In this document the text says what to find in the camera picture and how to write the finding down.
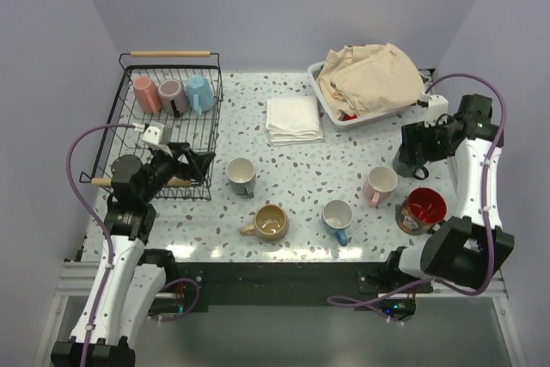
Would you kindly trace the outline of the light blue faceted mug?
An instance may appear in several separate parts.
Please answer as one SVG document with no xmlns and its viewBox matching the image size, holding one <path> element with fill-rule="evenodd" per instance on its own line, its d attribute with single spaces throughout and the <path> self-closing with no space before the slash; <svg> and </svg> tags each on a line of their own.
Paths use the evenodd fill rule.
<svg viewBox="0 0 550 367">
<path fill-rule="evenodd" d="M 187 79 L 186 94 L 192 110 L 198 116 L 202 116 L 214 106 L 214 94 L 204 76 L 191 75 Z"/>
</svg>

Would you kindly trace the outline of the purple mug black handle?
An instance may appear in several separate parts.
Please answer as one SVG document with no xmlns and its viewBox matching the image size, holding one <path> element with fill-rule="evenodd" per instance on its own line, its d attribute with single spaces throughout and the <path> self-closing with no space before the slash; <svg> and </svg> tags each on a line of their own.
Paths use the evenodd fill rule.
<svg viewBox="0 0 550 367">
<path fill-rule="evenodd" d="M 175 118 L 180 118 L 190 107 L 183 84 L 178 80 L 167 79 L 163 81 L 158 86 L 157 92 L 162 109 Z"/>
</svg>

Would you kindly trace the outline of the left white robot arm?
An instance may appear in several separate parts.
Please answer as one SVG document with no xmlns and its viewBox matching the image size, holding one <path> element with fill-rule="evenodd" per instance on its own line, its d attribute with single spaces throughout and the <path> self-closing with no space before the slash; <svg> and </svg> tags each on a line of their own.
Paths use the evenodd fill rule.
<svg viewBox="0 0 550 367">
<path fill-rule="evenodd" d="M 55 366 L 133 366 L 135 338 L 156 295 L 198 286 L 179 277 L 171 251 L 146 247 L 156 219 L 151 201 L 174 177 L 203 182 L 215 155 L 187 143 L 152 144 L 150 153 L 147 163 L 127 154 L 111 166 L 100 264 L 69 339 L 52 348 Z"/>
</svg>

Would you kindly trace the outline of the salmon pink mug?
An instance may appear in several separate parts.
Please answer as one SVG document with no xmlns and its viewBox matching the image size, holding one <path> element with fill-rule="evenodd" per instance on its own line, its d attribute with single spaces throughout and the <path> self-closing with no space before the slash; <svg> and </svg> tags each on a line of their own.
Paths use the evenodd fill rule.
<svg viewBox="0 0 550 367">
<path fill-rule="evenodd" d="M 132 87 L 136 101 L 144 113 L 159 113 L 161 111 L 162 102 L 158 88 L 151 78 L 141 76 L 133 81 Z"/>
</svg>

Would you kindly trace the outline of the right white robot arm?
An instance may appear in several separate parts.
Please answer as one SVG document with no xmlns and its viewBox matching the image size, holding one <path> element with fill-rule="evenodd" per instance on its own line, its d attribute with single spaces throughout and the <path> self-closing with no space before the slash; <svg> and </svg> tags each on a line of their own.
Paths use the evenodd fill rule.
<svg viewBox="0 0 550 367">
<path fill-rule="evenodd" d="M 453 200 L 429 187 L 410 192 L 395 208 L 398 227 L 409 235 L 431 236 L 413 248 L 400 247 L 383 270 L 385 286 L 401 292 L 416 279 L 437 278 L 467 295 L 487 287 L 514 248 L 502 230 L 497 203 L 498 161 L 504 144 L 492 123 L 492 100 L 465 95 L 454 115 L 401 128 L 401 145 L 392 167 L 413 177 L 425 164 L 447 161 L 455 189 Z M 438 230 L 432 231 L 434 225 Z"/>
</svg>

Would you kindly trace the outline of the dark green glossy mug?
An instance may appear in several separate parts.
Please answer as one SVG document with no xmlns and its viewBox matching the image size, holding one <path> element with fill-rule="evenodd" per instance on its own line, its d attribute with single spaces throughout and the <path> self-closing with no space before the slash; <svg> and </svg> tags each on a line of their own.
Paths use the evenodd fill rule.
<svg viewBox="0 0 550 367">
<path fill-rule="evenodd" d="M 406 157 L 402 147 L 397 150 L 392 161 L 392 168 L 395 173 L 404 178 L 414 178 L 416 180 L 425 180 L 430 173 L 426 166 L 418 166 L 406 162 Z"/>
</svg>

